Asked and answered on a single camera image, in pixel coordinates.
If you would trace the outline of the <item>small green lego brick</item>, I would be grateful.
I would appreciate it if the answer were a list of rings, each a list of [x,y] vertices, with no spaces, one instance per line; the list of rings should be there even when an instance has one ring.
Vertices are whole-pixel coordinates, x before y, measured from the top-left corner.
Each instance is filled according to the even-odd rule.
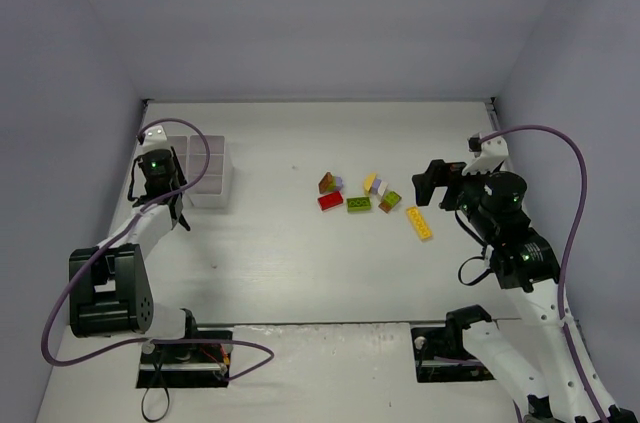
[[[387,203],[391,204],[393,206],[393,208],[401,201],[402,197],[396,193],[395,191],[391,190],[388,191],[383,199],[381,200],[381,202],[386,201]]]

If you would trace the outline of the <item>long yellow lego plate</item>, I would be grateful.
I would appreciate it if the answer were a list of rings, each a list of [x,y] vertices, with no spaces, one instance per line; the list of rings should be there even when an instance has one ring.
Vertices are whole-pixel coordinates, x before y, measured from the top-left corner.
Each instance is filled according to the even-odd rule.
[[[406,215],[420,241],[427,241],[433,237],[432,230],[418,207],[409,207]]]

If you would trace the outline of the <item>white lavender lego brick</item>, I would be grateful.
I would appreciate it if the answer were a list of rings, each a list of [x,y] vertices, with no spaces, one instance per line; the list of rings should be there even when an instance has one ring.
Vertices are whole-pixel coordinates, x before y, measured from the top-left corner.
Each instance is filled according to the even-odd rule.
[[[369,192],[377,198],[382,199],[388,189],[388,183],[380,178],[375,178]]]

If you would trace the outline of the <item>small brown lego brick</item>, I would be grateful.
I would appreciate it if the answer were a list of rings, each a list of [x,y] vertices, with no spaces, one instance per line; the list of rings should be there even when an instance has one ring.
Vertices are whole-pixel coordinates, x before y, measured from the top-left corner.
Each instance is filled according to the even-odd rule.
[[[383,201],[379,204],[378,208],[384,211],[385,213],[389,213],[392,210],[393,206],[387,203],[386,201]]]

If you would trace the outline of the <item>large red lego brick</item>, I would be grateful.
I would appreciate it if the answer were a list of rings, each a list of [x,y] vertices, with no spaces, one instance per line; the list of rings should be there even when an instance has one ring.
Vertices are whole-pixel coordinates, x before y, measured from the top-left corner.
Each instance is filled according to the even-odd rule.
[[[344,199],[340,191],[334,191],[320,196],[317,202],[322,211],[328,211],[342,205]]]

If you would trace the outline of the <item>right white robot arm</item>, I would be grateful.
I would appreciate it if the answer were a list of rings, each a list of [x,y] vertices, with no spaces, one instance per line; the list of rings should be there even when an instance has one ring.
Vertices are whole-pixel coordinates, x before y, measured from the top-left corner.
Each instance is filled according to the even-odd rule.
[[[445,356],[471,356],[508,392],[523,422],[634,422],[620,407],[590,362],[561,289],[561,266],[550,244],[522,208],[525,180],[496,169],[466,175],[464,163],[432,161],[412,178],[419,206],[445,188],[440,208],[466,219],[464,228],[484,250],[486,276],[501,290],[530,329],[538,364],[532,366],[494,326],[479,305],[447,313]]]

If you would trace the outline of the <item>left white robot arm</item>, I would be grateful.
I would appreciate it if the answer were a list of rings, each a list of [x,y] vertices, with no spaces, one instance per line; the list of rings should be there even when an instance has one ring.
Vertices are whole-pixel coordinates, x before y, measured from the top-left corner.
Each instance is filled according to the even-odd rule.
[[[191,230],[180,191],[186,179],[172,147],[145,152],[134,167],[145,178],[144,193],[128,197],[133,203],[129,219],[104,242],[69,257],[70,278],[91,264],[69,294],[71,331],[78,338],[151,335],[159,328],[156,318],[171,335],[185,328],[185,311],[154,302],[145,259],[176,227]]]

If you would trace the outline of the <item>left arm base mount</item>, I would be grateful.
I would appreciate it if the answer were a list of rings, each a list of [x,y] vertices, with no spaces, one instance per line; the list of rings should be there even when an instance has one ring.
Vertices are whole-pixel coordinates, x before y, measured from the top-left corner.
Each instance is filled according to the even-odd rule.
[[[136,387],[226,388],[232,350],[231,344],[147,345],[140,354]]]

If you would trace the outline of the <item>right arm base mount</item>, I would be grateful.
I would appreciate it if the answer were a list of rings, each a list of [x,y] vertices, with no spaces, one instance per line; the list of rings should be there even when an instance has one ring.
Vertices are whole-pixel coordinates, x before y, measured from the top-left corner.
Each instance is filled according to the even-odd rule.
[[[479,383],[493,374],[474,356],[452,342],[444,325],[411,328],[418,383]]]

